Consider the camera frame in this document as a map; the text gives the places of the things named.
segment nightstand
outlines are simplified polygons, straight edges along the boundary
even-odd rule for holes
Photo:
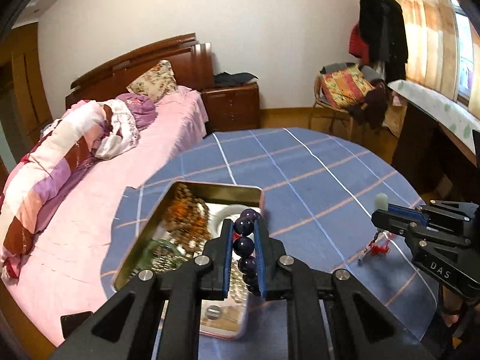
[[[202,91],[208,114],[207,132],[260,128],[258,85],[213,88]]]

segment yellow curtain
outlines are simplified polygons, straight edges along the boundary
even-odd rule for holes
[[[473,43],[473,83],[470,91],[469,111],[480,119],[480,37],[470,23]]]
[[[458,39],[450,0],[396,0],[403,10],[409,61],[406,77],[456,100]]]

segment purple pillow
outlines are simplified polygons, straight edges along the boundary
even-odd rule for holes
[[[148,96],[135,93],[122,93],[117,96],[117,99],[125,102],[135,118],[135,124],[139,131],[145,130],[157,117],[155,104]]]

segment black jacket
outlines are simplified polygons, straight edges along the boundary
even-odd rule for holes
[[[387,83],[404,80],[409,51],[400,4],[395,0],[360,0],[359,29],[369,45],[370,61],[385,61]]]

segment blue tablecloth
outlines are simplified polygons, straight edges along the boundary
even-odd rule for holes
[[[303,128],[216,133],[172,159],[140,188],[126,188],[112,223],[101,269],[108,297],[111,280],[142,223],[172,180],[255,185],[265,193],[272,237],[311,268],[345,267],[421,338],[436,309],[438,285],[410,264],[403,238],[385,256],[358,254],[375,234],[369,213],[383,192],[390,203],[422,204],[409,183],[365,148]],[[287,358],[283,301],[250,303],[245,335],[235,341],[200,337],[199,359]]]

